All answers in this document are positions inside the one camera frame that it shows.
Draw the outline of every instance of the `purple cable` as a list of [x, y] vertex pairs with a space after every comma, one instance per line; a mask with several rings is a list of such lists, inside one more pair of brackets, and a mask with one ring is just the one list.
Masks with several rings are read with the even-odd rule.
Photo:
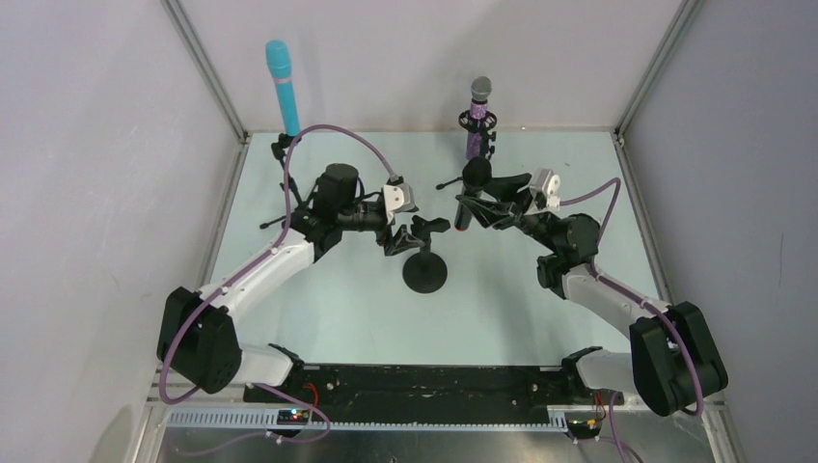
[[[565, 434], [572, 441], [577, 441], [576, 444], [596, 444], [597, 439], [599, 440], [599, 442], [607, 442], [609, 444], [616, 444], [616, 441], [612, 437], [598, 437], [596, 439], [577, 439], [576, 437], [574, 437], [574, 435], [571, 433], [571, 431], [568, 431]], [[636, 450], [634, 450], [633, 447], [631, 447], [631, 446], [629, 446], [629, 445], [627, 445], [627, 444], [625, 444], [624, 442], [621, 442], [621, 441], [620, 441], [620, 444], [622, 444], [623, 449], [629, 451], [632, 455], [634, 455], [634, 458], [636, 458], [637, 461], [639, 461], [640, 463], [644, 463], [644, 460], [641, 459], [640, 455], [637, 453]]]
[[270, 385], [267, 385], [267, 384], [256, 383], [256, 387], [257, 388], [262, 388], [262, 389], [264, 389], [265, 391], [267, 391], [269, 393], [275, 394], [275, 395], [281, 397], [282, 399], [284, 399], [284, 400], [286, 400], [286, 401], [288, 401], [290, 403], [294, 403], [296, 405], [301, 405], [302, 407], [309, 409], [310, 411], [312, 411], [316, 415], [320, 416], [321, 419], [324, 420], [324, 422], [327, 423], [327, 427], [325, 427], [324, 430], [321, 431], [321, 433], [318, 434], [317, 436], [308, 437], [307, 439], [296, 439], [294, 437], [279, 436], [282, 441], [290, 442], [292, 444], [309, 444], [311, 442], [315, 442], [315, 441], [319, 441], [319, 440], [323, 439], [324, 437], [327, 436], [327, 434], [330, 433], [330, 429], [332, 429], [332, 422], [324, 414], [324, 412], [318, 410], [317, 407], [313, 406], [310, 403], [299, 400], [299, 399], [293, 397], [292, 395], [282, 393], [278, 389], [276, 389], [276, 388], [274, 388], [274, 387], [272, 387]]
[[625, 455], [625, 444], [619, 440], [619, 435], [616, 433], [616, 422], [614, 421], [614, 402], [619, 397], [619, 392], [611, 393], [611, 400], [608, 402], [608, 420], [611, 421], [611, 434], [613, 434], [613, 443], [616, 449], [619, 450], [619, 458], [624, 463], [628, 463], [628, 457]]
[[700, 417], [701, 414], [704, 412], [704, 392], [701, 390], [701, 383], [698, 381], [698, 373], [695, 371], [693, 357], [691, 357], [688, 347], [685, 345], [685, 342], [682, 340], [682, 336], [679, 334], [678, 330], [676, 330], [676, 327], [673, 326], [673, 323], [668, 319], [667, 316], [665, 316], [664, 313], [662, 313], [662, 311], [656, 308], [653, 304], [650, 304], [649, 302], [645, 302], [643, 304], [641, 297], [634, 291], [628, 289], [627, 287], [619, 285], [617, 282], [612, 281], [611, 279], [602, 274], [597, 274], [597, 280], [602, 282], [607, 287], [610, 287], [613, 290], [617, 291], [619, 294], [622, 294], [628, 299], [639, 304], [641, 307], [645, 307], [645, 309], [648, 312], [652, 313], [654, 316], [662, 320], [662, 322], [668, 328], [668, 331], [670, 332], [670, 336], [673, 338], [673, 341], [676, 343], [676, 345], [679, 346], [679, 352], [681, 352], [682, 354], [682, 359], [685, 361], [685, 367], [687, 367], [688, 373], [691, 375], [691, 381], [693, 381], [693, 388], [695, 392], [695, 410], [690, 411], [687, 408], [683, 408], [682, 412], [692, 417]]
[[292, 395], [287, 395], [285, 393], [282, 393], [281, 391], [277, 390], [276, 388], [273, 388], [272, 386], [268, 386], [266, 384], [261, 384], [261, 383], [256, 383], [254, 386], [256, 386], [258, 388], [262, 388], [265, 391], [268, 391], [269, 393], [275, 394], [275, 395], [283, 398], [284, 400], [286, 400], [289, 403], [294, 403], [296, 405], [300, 405], [300, 406], [302, 406], [304, 408], [309, 409], [310, 411], [312, 411], [316, 415], [320, 416], [321, 419], [324, 420], [324, 422], [327, 423], [327, 427], [324, 428], [324, 430], [320, 434], [318, 434], [317, 436], [313, 436], [313, 437], [310, 437], [310, 438], [307, 438], [307, 439], [296, 439], [294, 437], [280, 436], [280, 435], [271, 433], [269, 431], [248, 432], [247, 434], [242, 434], [240, 436], [236, 436], [236, 437], [230, 439], [229, 441], [224, 442], [222, 444], [219, 444], [218, 446], [210, 448], [210, 449], [196, 450], [196, 451], [186, 451], [186, 450], [179, 449], [178, 446], [175, 446], [176, 447], [175, 448], [176, 453], [178, 453], [181, 456], [187, 456], [187, 457], [205, 456], [205, 455], [210, 455], [212, 453], [220, 451], [221, 449], [229, 447], [229, 446], [231, 446], [231, 445], [233, 445], [233, 444], [235, 444], [237, 442], [241, 442], [241, 441], [243, 441], [245, 439], [252, 439], [252, 438], [256, 438], [256, 437], [270, 437], [270, 438], [275, 437], [276, 440], [281, 439], [282, 441], [290, 442], [291, 444], [309, 444], [309, 443], [318, 441], [320, 439], [323, 439], [324, 437], [326, 437], [327, 434], [329, 434], [330, 429], [332, 429], [332, 422], [330, 421], [330, 419], [324, 414], [324, 412], [320, 411], [317, 407], [315, 407], [315, 406], [313, 406], [313, 405], [311, 405], [311, 404], [309, 404], [307, 402], [304, 402], [302, 400], [299, 400], [299, 399], [293, 397]]
[[[340, 133], [342, 133], [342, 134], [344, 134], [344, 135], [346, 135], [348, 137], [354, 138], [355, 140], [361, 142], [365, 147], [369, 148], [375, 154], [375, 156], [378, 157], [378, 159], [380, 159], [381, 163], [383, 164], [384, 168], [386, 169], [386, 172], [389, 173], [389, 177], [390, 178], [397, 178], [397, 174], [392, 169], [392, 166], [389, 164], [389, 161], [386, 160], [384, 155], [381, 154], [381, 151], [379, 151], [378, 148], [376, 148], [372, 143], [368, 142], [366, 139], [364, 139], [360, 135], [358, 135], [358, 134], [356, 134], [356, 133], [354, 133], [354, 132], [352, 132], [350, 130], [347, 130], [347, 129], [343, 128], [343, 127], [339, 127], [337, 125], [331, 125], [331, 124], [328, 124], [328, 123], [319, 123], [319, 124], [316, 124], [316, 125], [309, 126], [309, 127], [305, 128], [304, 130], [301, 130], [298, 133], [298, 135], [296, 135], [292, 139], [292, 142], [289, 144], [289, 148], [286, 150], [286, 160], [285, 160], [285, 163], [284, 163], [284, 191], [285, 192], [289, 191], [289, 161], [290, 161], [290, 159], [292, 159], [293, 149], [298, 144], [298, 142], [300, 142], [301, 139], [304, 138], [304, 135], [306, 135], [306, 134], [308, 134], [308, 133], [310, 133], [312, 131], [321, 130], [321, 129], [327, 129], [327, 130], [333, 130], [333, 131], [336, 131], [336, 132], [340, 132]], [[276, 238], [273, 245], [270, 246], [268, 249], [266, 249], [261, 254], [259, 254], [259, 256], [257, 258], [253, 259], [250, 263], [248, 263], [247, 265], [242, 267], [240, 270], [238, 270], [235, 273], [235, 275], [233, 275], [230, 279], [228, 279], [226, 282], [224, 282], [223, 285], [219, 286], [215, 291], [213, 291], [212, 294], [207, 296], [205, 298], [205, 300], [202, 301], [202, 304], [200, 304], [199, 307], [197, 307], [190, 314], [190, 316], [188, 316], [187, 319], [184, 320], [184, 323], [182, 323], [181, 326], [179, 327], [179, 329], [177, 331], [177, 334], [174, 336], [174, 339], [171, 341], [171, 345], [168, 347], [168, 351], [165, 354], [165, 358], [162, 361], [162, 371], [159, 373], [159, 384], [158, 384], [159, 397], [162, 399], [163, 402], [167, 403], [168, 405], [176, 405], [178, 403], [181, 403], [183, 400], [187, 399], [188, 397], [195, 394], [196, 391], [199, 390], [199, 387], [195, 386], [190, 391], [184, 393], [183, 395], [180, 395], [179, 397], [170, 397], [168, 395], [168, 374], [171, 371], [171, 363], [173, 362], [174, 355], [176, 355], [176, 353], [177, 353], [179, 344], [181, 343], [181, 339], [187, 333], [187, 330], [189, 330], [190, 327], [193, 325], [193, 322], [196, 320], [196, 318], [198, 318], [199, 315], [201, 315], [202, 312], [205, 311], [205, 308], [208, 305], [210, 305], [210, 303], [213, 302], [217, 297], [224, 294], [224, 291], [222, 290], [222, 288], [230, 288], [231, 286], [233, 286], [235, 284], [235, 282], [237, 282], [242, 277], [244, 277], [245, 275], [247, 275], [248, 273], [253, 271], [254, 268], [256, 268], [259, 264], [261, 264], [265, 259], [270, 257], [270, 255], [272, 254], [271, 253], [272, 249], [278, 248], [279, 246], [281, 246], [281, 244], [284, 242], [284, 240], [286, 238], [287, 232], [289, 232], [289, 226], [290, 226], [290, 223], [292, 221], [291, 220], [292, 219], [292, 204], [290, 203], [289, 194], [284, 194], [284, 204], [285, 204], [284, 225], [282, 226], [282, 232]]]
[[607, 190], [608, 187], [610, 187], [611, 185], [614, 185], [615, 188], [613, 189], [613, 196], [611, 196], [611, 204], [608, 206], [608, 212], [605, 213], [605, 218], [602, 220], [602, 226], [600, 226], [599, 228], [599, 241], [602, 241], [602, 234], [605, 232], [605, 228], [608, 227], [608, 221], [611, 220], [611, 214], [614, 213], [614, 206], [616, 205], [616, 200], [619, 198], [619, 189], [622, 187], [622, 180], [620, 180], [619, 177], [611, 178], [610, 180], [603, 183], [602, 186], [600, 186], [599, 188], [591, 191], [590, 193], [585, 193], [583, 196], [574, 198], [572, 200], [565, 200], [559, 202], [559, 205], [578, 204], [602, 193], [603, 191]]

